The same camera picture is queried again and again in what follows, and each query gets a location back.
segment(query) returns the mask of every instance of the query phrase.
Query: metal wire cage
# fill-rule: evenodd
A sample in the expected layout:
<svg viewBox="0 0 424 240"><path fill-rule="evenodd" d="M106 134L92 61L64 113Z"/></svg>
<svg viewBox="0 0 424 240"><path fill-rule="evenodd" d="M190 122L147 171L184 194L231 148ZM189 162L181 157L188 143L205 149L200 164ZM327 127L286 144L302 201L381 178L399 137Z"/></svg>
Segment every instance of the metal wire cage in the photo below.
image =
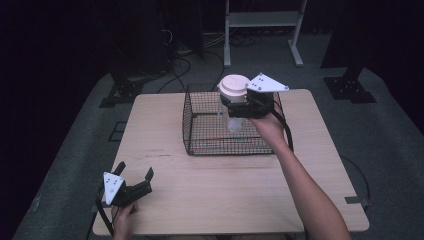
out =
<svg viewBox="0 0 424 240"><path fill-rule="evenodd" d="M188 85L183 110L183 141L188 155L272 154L250 121L230 132L223 122L218 92L202 92L204 85Z"/></svg>

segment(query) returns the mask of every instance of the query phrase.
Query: table top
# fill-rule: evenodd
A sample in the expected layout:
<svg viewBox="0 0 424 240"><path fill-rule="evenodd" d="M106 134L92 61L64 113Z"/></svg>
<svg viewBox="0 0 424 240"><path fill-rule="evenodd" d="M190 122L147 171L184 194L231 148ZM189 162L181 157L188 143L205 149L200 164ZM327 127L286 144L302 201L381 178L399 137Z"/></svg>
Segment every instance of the table top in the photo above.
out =
<svg viewBox="0 0 424 240"><path fill-rule="evenodd" d="M184 95L136 98L113 169L132 186L150 167L153 192L138 201L134 234L206 235L303 232L303 224L275 155L189 156L182 139ZM350 231L368 229L368 219L308 90L279 93L293 135L295 154L329 195ZM109 235L98 215L97 235Z"/></svg>

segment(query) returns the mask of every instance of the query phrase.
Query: gray carpet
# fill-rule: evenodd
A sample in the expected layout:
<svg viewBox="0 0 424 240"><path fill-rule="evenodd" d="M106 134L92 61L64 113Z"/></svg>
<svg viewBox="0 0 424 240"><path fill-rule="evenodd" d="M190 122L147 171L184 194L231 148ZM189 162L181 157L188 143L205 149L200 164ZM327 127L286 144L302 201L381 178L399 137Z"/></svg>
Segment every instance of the gray carpet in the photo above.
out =
<svg viewBox="0 0 424 240"><path fill-rule="evenodd" d="M300 35L298 47L305 63L301 68L293 62L288 37L268 36L250 47L232 47L232 66L224 75L253 78L263 72L291 89L312 92L337 150L361 169L369 183L370 228L353 233L354 239L422 239L423 135L392 98L384 81L367 69L359 80L377 103L333 100L323 78L341 76L345 69L320 69L330 35ZM223 53L222 46L207 51ZM191 63L181 77L185 85L212 84L220 77L222 62L216 55L206 52L204 59L196 55L184 59ZM185 61L174 61L176 73L187 67ZM173 77L169 73L147 83L143 93L156 93ZM110 134L117 122L127 121L132 107L117 104L99 108L112 86L108 74L92 90L14 239L110 239L91 232L91 207L102 173L111 170L119 148L119 142L108 141ZM181 84L173 81L161 93L181 91ZM365 198L366 184L360 172L348 160L343 162L358 195Z"/></svg>

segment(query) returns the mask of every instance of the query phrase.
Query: black stand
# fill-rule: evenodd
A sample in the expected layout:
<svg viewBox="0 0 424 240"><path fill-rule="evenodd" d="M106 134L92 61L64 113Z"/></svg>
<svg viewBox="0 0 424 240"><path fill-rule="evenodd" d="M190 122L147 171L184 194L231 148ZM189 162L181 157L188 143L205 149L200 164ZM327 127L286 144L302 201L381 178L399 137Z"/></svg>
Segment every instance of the black stand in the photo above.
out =
<svg viewBox="0 0 424 240"><path fill-rule="evenodd" d="M155 80L136 67L119 62L112 62L109 65L109 72L115 84L108 97L103 98L100 108L112 108L120 103L134 103L135 98L141 94L144 84Z"/></svg>
<svg viewBox="0 0 424 240"><path fill-rule="evenodd" d="M325 77L324 81L336 100L352 103L376 103L370 92L365 91L358 81L362 66L349 66L342 77Z"/></svg>
<svg viewBox="0 0 424 240"><path fill-rule="evenodd" d="M145 81L130 81L124 73L111 73L115 84L107 98L103 98L100 108L115 107L119 103L133 103L141 94Z"/></svg>

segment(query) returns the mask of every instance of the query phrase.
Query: cable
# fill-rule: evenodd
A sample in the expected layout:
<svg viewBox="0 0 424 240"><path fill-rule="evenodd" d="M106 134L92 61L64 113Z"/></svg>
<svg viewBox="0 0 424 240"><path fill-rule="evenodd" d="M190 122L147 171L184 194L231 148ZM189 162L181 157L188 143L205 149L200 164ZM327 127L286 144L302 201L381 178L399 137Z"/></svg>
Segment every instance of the cable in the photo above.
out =
<svg viewBox="0 0 424 240"><path fill-rule="evenodd" d="M245 37L245 36L237 35L234 38L231 38L230 44L232 47L236 47L236 48L247 48L262 42L262 37L260 36L255 36L255 37L257 37L259 40L255 40L253 39L253 37Z"/></svg>
<svg viewBox="0 0 424 240"><path fill-rule="evenodd" d="M216 57L218 57L218 58L219 58L219 60L220 60L220 61L221 61L221 63L222 63L222 64L221 64L221 66L222 66L221 72L220 72L220 74L219 74L219 76L218 76L217 80L216 80L216 81L215 81L215 83L213 84L212 89L211 89L211 92L213 92L213 91L215 90L215 88L217 87L218 83L221 81L221 77L222 77L222 75L224 74L224 71L225 71L225 67L224 67L224 60L222 59L222 57L221 57L220 55L218 55L218 54L216 54L216 53L214 53L214 52L205 51L205 53L209 53L209 54L215 55Z"/></svg>
<svg viewBox="0 0 424 240"><path fill-rule="evenodd" d="M274 100L274 103L275 103L275 104L277 104L277 106L278 106L280 109L283 109L283 107L281 106L281 104L279 104L277 101L275 101L275 100Z"/></svg>
<svg viewBox="0 0 424 240"><path fill-rule="evenodd" d="M188 61L188 60L186 60L186 59L184 59L184 58L178 58L178 60L182 60L182 61L185 61L187 64L188 64L188 68L187 68L187 70L185 70L181 75L177 75L176 73L175 73L175 70L173 71L173 73L175 74L175 78L173 78L173 79L171 79L171 80L169 80L168 82L166 82L164 85L162 85L162 87L161 88L159 88L159 90L156 92L156 93L160 93L168 84L170 84L171 82L173 82L173 81L175 81L175 80L179 80L180 81L180 83L181 83L181 85L183 86L183 88L185 89L185 87L184 87L184 84L183 84L183 82L181 81L181 78L180 77L182 77L182 76L184 76L190 69L191 69L191 63L190 63L190 61Z"/></svg>
<svg viewBox="0 0 424 240"><path fill-rule="evenodd" d="M253 101L263 107L266 107L266 105L252 97L247 97L248 100ZM271 109L271 113L272 115L274 115L275 118L277 118L277 120L283 125L283 129L286 131L286 135L287 135L287 144L289 145L289 148L292 150L292 152L294 152L294 146L293 146L293 137L291 134L291 130L289 125L287 124L286 118L284 117L284 113L283 113L283 108L281 108L281 114L279 114L275 108Z"/></svg>
<svg viewBox="0 0 424 240"><path fill-rule="evenodd" d="M245 1L244 1L243 6L242 6L242 8L241 8L240 12L245 12L245 8L246 8L246 5L247 5L247 2L248 2L247 0L245 0ZM250 12L250 10L251 10L251 9L252 9L252 7L253 7L254 2L255 2L255 0L253 0L253 1L250 3L250 6L249 6L249 8L248 8L247 12ZM230 36L231 36L231 35L233 35L233 34L237 31L237 29L238 29L238 28L233 28L233 29L231 30L231 32L229 33L229 35L230 35ZM219 34L220 34L220 36L219 36L218 38L216 38L216 39L214 39L214 40L211 40L210 42L208 42L208 43L204 44L204 45L203 45L203 49L206 49L206 48L212 47L212 46L214 46L214 45L217 45L218 43L223 42L223 41L224 41L225 34L224 34L224 33L219 33ZM253 42L253 43L249 43L249 44L246 44L246 45L242 45L241 47L243 47L243 46L250 46L250 45L254 45L254 44L260 43L260 42L262 41L262 38L260 38L260 37L259 37L259 39L260 39L259 41L252 40L252 42ZM187 50L187 51L177 51L177 52L176 52L176 54L178 54L179 56L187 56L187 55L192 54L192 53L193 53L193 51L192 51L192 50Z"/></svg>
<svg viewBox="0 0 424 240"><path fill-rule="evenodd" d="M346 162L349 162L350 164L352 164L352 165L356 168L356 170L358 170L359 174L362 176L362 178L363 178L363 180L364 180L364 183L365 183L365 188L366 188L366 190L367 190L367 200L368 200L369 202L371 202L371 190L370 190L370 185L369 185L369 183L368 183L367 178L365 177L364 172L362 172L362 170L358 167L358 165L356 165L356 164L355 164L352 160L350 160L349 158L347 158L347 157L345 157L345 156L343 156L343 155L340 155L340 157L341 157L341 159L342 159L342 160L345 160ZM367 205L367 206L363 206L363 209L364 209L364 211L365 211L365 212L368 210L368 207L369 207L369 205Z"/></svg>
<svg viewBox="0 0 424 240"><path fill-rule="evenodd" d="M113 216L113 218L112 218L112 224L115 222L115 218L116 218L116 216L118 216L118 212L119 212L119 207L116 210L115 216Z"/></svg>
<svg viewBox="0 0 424 240"><path fill-rule="evenodd" d="M168 46L168 44L170 44L172 42L172 39L174 38L174 36L173 36L172 32L169 31L168 29L162 29L162 32L169 33L169 41L168 41L168 43L164 43L165 46Z"/></svg>

